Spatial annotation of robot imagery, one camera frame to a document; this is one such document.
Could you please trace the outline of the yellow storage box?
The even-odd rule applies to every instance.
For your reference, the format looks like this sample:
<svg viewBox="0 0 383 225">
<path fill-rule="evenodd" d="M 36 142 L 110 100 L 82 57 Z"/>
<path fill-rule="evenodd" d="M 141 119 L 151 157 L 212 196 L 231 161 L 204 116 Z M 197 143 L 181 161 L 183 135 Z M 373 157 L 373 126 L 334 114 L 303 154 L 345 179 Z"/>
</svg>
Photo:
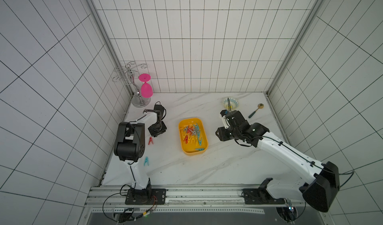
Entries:
<svg viewBox="0 0 383 225">
<path fill-rule="evenodd" d="M 197 124 L 199 126 L 200 133 L 196 132 L 195 127 L 194 127 L 195 124 Z M 189 127 L 192 126 L 194 128 L 195 134 L 191 135 L 191 134 L 182 132 L 181 128 L 184 128 L 186 126 L 189 126 Z M 204 153 L 207 150 L 208 140 L 206 137 L 203 123 L 199 118 L 188 118 L 188 119 L 184 119 L 184 120 L 180 121 L 179 122 L 179 134 L 180 134 L 180 141 L 181 141 L 181 149 L 186 155 L 188 155 L 188 156 L 198 155 L 198 154 Z M 184 138 L 186 135 L 189 136 L 188 144 L 186 144 L 184 142 Z M 202 139 L 202 146 L 199 146 L 198 144 L 196 144 L 195 138 Z M 205 150 L 196 151 L 195 150 L 196 148 L 204 148 Z"/>
</svg>

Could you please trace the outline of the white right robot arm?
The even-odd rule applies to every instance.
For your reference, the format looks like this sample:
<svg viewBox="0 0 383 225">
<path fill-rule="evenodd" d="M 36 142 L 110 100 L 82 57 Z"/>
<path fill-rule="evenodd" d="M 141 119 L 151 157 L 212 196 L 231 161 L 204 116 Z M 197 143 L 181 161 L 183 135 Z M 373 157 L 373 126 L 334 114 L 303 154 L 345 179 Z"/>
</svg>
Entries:
<svg viewBox="0 0 383 225">
<path fill-rule="evenodd" d="M 261 199 L 292 199 L 306 202 L 319 212 L 330 210 L 341 187 L 334 163 L 305 155 L 262 124 L 249 124 L 240 111 L 222 110 L 220 117 L 223 126 L 215 132 L 220 141 L 242 141 L 243 147 L 259 148 L 295 172 L 293 177 L 266 178 L 258 188 Z"/>
</svg>

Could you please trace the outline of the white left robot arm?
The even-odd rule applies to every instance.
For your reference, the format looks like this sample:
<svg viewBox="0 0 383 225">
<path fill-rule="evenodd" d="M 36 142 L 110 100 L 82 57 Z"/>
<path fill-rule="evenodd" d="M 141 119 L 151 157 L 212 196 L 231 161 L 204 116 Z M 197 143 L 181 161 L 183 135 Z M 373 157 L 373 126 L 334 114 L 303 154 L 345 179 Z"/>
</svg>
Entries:
<svg viewBox="0 0 383 225">
<path fill-rule="evenodd" d="M 166 132 L 163 122 L 166 109 L 158 101 L 153 109 L 145 109 L 143 116 L 134 121 L 121 122 L 118 126 L 114 145 L 114 155 L 124 162 L 132 174 L 128 196 L 132 199 L 150 199 L 152 186 L 148 175 L 143 171 L 143 157 L 146 142 L 146 132 L 151 137 L 157 137 Z"/>
</svg>

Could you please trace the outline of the patterned yellow blue bowl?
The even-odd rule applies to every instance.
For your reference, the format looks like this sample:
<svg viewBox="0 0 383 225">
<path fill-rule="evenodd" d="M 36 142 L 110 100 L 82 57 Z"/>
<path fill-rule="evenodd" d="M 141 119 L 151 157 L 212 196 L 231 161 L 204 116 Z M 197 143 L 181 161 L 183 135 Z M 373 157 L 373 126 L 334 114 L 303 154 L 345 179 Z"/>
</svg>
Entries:
<svg viewBox="0 0 383 225">
<path fill-rule="evenodd" d="M 234 97 L 226 97 L 223 99 L 222 103 L 224 108 L 229 111 L 236 110 L 239 107 L 239 102 Z"/>
</svg>

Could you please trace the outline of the pink plastic wine glass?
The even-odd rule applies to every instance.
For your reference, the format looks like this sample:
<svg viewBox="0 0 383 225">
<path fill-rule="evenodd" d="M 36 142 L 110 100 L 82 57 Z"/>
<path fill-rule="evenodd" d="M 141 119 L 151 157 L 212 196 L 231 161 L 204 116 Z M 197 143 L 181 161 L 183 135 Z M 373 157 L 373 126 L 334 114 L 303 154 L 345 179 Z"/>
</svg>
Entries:
<svg viewBox="0 0 383 225">
<path fill-rule="evenodd" d="M 144 98 L 151 98 L 154 94 L 152 86 L 148 83 L 151 80 L 151 76 L 147 73 L 139 75 L 139 81 L 143 84 L 141 86 L 141 95 Z"/>
</svg>

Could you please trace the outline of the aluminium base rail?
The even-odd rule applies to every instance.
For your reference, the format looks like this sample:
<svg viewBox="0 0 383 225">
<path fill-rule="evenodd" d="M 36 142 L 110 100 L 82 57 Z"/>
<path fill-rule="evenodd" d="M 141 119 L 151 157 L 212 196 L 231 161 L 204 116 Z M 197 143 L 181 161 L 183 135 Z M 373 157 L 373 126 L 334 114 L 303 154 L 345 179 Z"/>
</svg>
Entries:
<svg viewBox="0 0 383 225">
<path fill-rule="evenodd" d="M 134 210 L 136 213 L 151 210 L 154 213 L 250 213 L 264 215 L 267 209 L 276 212 L 277 207 L 292 206 L 298 213 L 312 208 L 297 200 L 274 199 L 272 202 L 256 201 L 252 185 L 180 185 L 154 186 L 149 199 L 129 201 L 129 187 L 92 187 L 85 208 L 92 212 L 121 213 Z"/>
</svg>

